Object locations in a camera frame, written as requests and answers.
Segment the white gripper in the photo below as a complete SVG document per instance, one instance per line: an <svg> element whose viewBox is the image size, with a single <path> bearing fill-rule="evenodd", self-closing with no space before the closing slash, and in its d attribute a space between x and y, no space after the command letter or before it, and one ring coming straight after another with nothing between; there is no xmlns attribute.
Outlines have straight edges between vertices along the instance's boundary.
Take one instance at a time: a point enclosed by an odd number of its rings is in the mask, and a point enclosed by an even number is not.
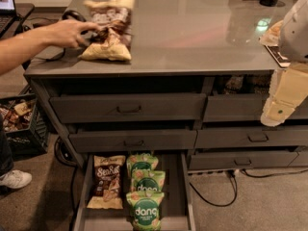
<svg viewBox="0 0 308 231"><path fill-rule="evenodd" d="M261 123L275 127L295 111L308 96L308 64L291 63L280 77L272 101L267 100L261 114Z"/></svg>

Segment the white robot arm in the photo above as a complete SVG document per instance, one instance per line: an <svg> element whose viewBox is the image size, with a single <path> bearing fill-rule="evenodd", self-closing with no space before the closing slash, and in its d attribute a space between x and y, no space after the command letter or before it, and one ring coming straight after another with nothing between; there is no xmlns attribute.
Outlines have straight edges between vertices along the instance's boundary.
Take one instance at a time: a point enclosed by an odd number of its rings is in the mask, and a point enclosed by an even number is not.
<svg viewBox="0 0 308 231"><path fill-rule="evenodd" d="M262 124L275 127L308 97L308 0L297 0L260 42L265 46L276 43L278 52L290 61L287 68L272 73L269 97L261 114Z"/></svg>

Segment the person's bare forearm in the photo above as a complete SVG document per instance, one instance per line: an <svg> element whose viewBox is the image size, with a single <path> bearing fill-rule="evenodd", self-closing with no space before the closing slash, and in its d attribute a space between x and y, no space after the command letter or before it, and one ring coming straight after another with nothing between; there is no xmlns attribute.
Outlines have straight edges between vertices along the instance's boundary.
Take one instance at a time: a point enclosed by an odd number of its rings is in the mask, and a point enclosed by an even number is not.
<svg viewBox="0 0 308 231"><path fill-rule="evenodd" d="M0 75L6 74L36 56L50 45L41 29L18 34L0 41Z"/></svg>

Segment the person's right hand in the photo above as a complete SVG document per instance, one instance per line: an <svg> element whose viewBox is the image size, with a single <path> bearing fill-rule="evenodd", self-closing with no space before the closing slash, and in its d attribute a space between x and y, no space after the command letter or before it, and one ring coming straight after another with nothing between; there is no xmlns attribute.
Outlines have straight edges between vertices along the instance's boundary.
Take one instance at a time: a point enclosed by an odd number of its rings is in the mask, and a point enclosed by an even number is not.
<svg viewBox="0 0 308 231"><path fill-rule="evenodd" d="M86 42L82 37L84 31L98 30L96 23L67 19L44 27L42 37L50 46L76 48Z"/></svg>

